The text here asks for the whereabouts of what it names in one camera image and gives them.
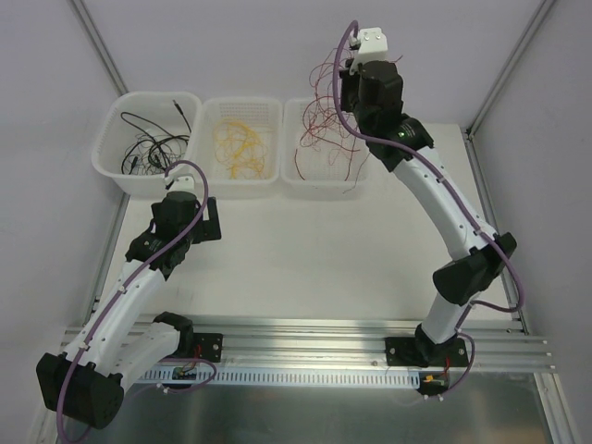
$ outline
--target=yellow wire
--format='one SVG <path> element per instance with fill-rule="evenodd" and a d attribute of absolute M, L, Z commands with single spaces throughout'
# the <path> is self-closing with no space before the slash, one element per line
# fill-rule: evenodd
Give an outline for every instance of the yellow wire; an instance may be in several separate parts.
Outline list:
<path fill-rule="evenodd" d="M 231 179 L 265 179 L 267 147 L 259 133 L 240 120 L 222 119 L 214 127 L 216 160 Z"/>

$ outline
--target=white wall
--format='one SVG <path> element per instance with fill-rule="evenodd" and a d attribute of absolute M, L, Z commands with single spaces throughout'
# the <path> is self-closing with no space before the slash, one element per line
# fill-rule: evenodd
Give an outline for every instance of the white wall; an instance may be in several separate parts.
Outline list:
<path fill-rule="evenodd" d="M 312 94 L 352 19 L 382 27 L 407 111 L 468 125 L 539 0 L 87 0 L 132 90 Z"/>
<path fill-rule="evenodd" d="M 0 442 L 21 443 L 119 200 L 90 157 L 116 95 L 66 1 L 0 2 L 0 60 Z"/>
<path fill-rule="evenodd" d="M 552 339 L 561 382 L 592 440 L 592 2 L 561 0 L 512 76 L 476 149 L 514 261 L 527 314 Z"/>

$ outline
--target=tangled wires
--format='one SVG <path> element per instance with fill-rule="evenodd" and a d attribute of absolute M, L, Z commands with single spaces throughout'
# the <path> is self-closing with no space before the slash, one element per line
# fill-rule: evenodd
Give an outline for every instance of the tangled wires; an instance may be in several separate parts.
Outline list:
<path fill-rule="evenodd" d="M 187 144 L 191 136 L 191 126 L 183 114 L 180 105 L 173 100 L 174 106 L 183 117 L 185 125 L 189 130 L 189 135 L 173 135 L 152 120 L 138 116 L 137 114 L 122 112 L 119 116 L 128 125 L 138 129 L 141 133 L 136 135 L 136 142 L 130 145 L 125 152 L 121 162 L 122 174 L 135 174 L 139 176 L 150 176 L 153 174 L 164 173 L 168 167 L 183 157 L 187 150 Z M 141 120 L 156 127 L 164 134 L 151 134 L 147 129 L 143 129 L 138 123 L 129 121 L 129 118 Z"/>
<path fill-rule="evenodd" d="M 214 127 L 216 160 L 231 179 L 265 179 L 267 147 L 259 132 L 239 120 L 224 119 Z"/>
<path fill-rule="evenodd" d="M 339 123 L 333 105 L 331 92 L 333 63 L 331 59 L 334 57 L 334 52 L 335 49 L 332 49 L 323 63 L 314 67 L 309 75 L 308 80 L 314 90 L 314 100 L 306 106 L 302 113 L 304 134 L 300 138 L 300 146 L 313 149 L 318 153 L 327 151 L 327 162 L 330 166 L 335 165 L 341 156 L 345 157 L 347 173 L 343 180 L 348 180 L 351 175 L 353 157 L 360 149 L 354 147 L 356 138 Z M 348 53 L 341 62 L 343 63 L 350 57 L 352 57 L 352 53 Z M 294 152 L 294 164 L 300 178 L 306 180 L 298 164 L 298 152 L 299 149 Z"/>

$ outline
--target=black wire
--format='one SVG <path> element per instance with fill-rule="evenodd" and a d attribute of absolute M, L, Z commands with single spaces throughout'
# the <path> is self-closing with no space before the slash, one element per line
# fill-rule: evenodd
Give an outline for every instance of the black wire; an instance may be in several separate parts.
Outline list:
<path fill-rule="evenodd" d="M 181 114 L 181 117 L 183 117 L 183 120 L 185 120 L 185 125 L 187 125 L 187 129 L 189 130 L 189 134 L 191 134 L 191 127 L 189 126 L 189 122 L 187 121 L 187 118 L 185 118 L 185 114 L 183 113 L 183 110 L 181 109 L 181 105 L 179 105 L 176 100 L 173 100 L 173 104 L 175 104 L 175 107 L 177 108 L 177 111 L 179 111 L 179 114 Z"/>
<path fill-rule="evenodd" d="M 185 124 L 187 125 L 187 128 L 191 134 L 191 127 L 187 118 L 185 118 L 180 105 L 174 100 L 173 104 L 183 117 L 183 120 L 185 121 Z M 173 135 L 152 120 L 127 111 L 120 113 L 119 116 L 128 125 L 142 132 L 142 134 L 138 134 L 136 136 L 137 141 L 126 149 L 121 162 L 122 174 L 133 174 L 135 168 L 137 168 L 136 174 L 138 175 L 159 174 L 164 172 L 173 162 L 176 162 L 182 158 L 184 153 L 182 144 L 185 143 L 185 149 L 187 149 L 190 138 L 189 135 Z M 126 117 L 134 117 L 149 123 L 150 125 L 162 130 L 166 136 L 153 136 L 139 125 L 132 123 L 129 118 Z M 176 153 L 175 149 L 170 145 L 171 142 L 175 142 L 177 144 L 179 148 L 178 153 Z"/>

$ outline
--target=red wire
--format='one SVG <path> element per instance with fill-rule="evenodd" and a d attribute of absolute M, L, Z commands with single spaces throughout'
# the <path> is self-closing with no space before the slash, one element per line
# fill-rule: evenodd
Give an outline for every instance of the red wire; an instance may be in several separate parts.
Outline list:
<path fill-rule="evenodd" d="M 340 155 L 345 155 L 348 158 L 348 173 L 345 180 L 348 180 L 352 170 L 353 156 L 360 150 L 354 148 L 355 138 L 339 123 L 331 100 L 331 81 L 327 82 L 327 86 L 322 85 L 324 80 L 329 80 L 332 75 L 333 64 L 330 60 L 334 51 L 335 49 L 332 49 L 323 63 L 314 67 L 308 76 L 309 84 L 314 90 L 314 99 L 302 113 L 302 124 L 305 131 L 300 138 L 300 146 L 320 152 L 319 142 L 332 145 L 334 148 L 329 151 L 327 162 L 333 166 Z M 335 138 L 337 141 L 330 140 L 331 135 L 337 135 Z M 298 150 L 294 153 L 294 164 L 300 178 L 305 180 L 298 165 Z"/>

